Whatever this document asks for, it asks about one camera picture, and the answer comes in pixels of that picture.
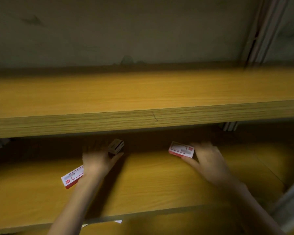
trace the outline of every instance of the person's left hand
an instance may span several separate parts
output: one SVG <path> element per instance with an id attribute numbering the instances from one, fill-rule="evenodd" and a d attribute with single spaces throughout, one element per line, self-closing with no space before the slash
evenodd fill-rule
<path id="1" fill-rule="evenodd" d="M 108 147 L 97 142 L 83 148 L 84 177 L 104 178 L 117 160 L 123 155 L 118 153 L 112 159 L 108 156 Z"/>

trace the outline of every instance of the hand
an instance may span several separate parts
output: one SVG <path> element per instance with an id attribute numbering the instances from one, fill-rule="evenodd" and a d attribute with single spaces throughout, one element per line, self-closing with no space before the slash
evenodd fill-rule
<path id="1" fill-rule="evenodd" d="M 215 186 L 225 187 L 232 182 L 238 181 L 230 173 L 225 160 L 218 150 L 210 142 L 193 143 L 198 162 L 189 157 L 182 160 L 194 167 L 207 181 Z"/>
<path id="2" fill-rule="evenodd" d="M 108 147 L 100 142 L 83 148 L 84 177 L 104 178 L 117 160 L 123 155 L 118 153 L 112 159 L 108 156 Z"/>

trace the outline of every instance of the small box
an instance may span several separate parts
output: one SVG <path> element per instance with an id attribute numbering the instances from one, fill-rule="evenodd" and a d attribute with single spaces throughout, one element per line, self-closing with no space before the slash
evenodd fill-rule
<path id="1" fill-rule="evenodd" d="M 108 146 L 108 151 L 112 154 L 117 154 L 124 146 L 124 142 L 120 139 L 114 139 Z"/>
<path id="2" fill-rule="evenodd" d="M 77 181 L 84 175 L 84 166 L 80 166 L 65 176 L 61 177 L 61 180 L 66 189 L 69 189 L 77 183 Z"/>
<path id="3" fill-rule="evenodd" d="M 169 153 L 178 157 L 185 156 L 192 158 L 194 154 L 194 148 L 186 144 L 172 142 L 169 148 Z"/>

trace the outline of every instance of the person's right hand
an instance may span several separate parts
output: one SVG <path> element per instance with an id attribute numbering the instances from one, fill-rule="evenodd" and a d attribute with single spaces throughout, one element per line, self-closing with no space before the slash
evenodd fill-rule
<path id="1" fill-rule="evenodd" d="M 194 167 L 207 181 L 215 186 L 225 187 L 237 179 L 232 176 L 226 162 L 218 150 L 210 142 L 192 143 L 198 161 L 189 157 L 182 160 Z"/>

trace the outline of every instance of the scratch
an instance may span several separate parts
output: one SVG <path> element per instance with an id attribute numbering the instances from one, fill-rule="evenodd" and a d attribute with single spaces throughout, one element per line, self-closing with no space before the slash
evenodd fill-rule
<path id="1" fill-rule="evenodd" d="M 153 111 L 152 111 L 152 115 L 154 116 L 155 120 L 158 122 L 158 120 L 157 120 L 155 114 L 153 113 Z"/>

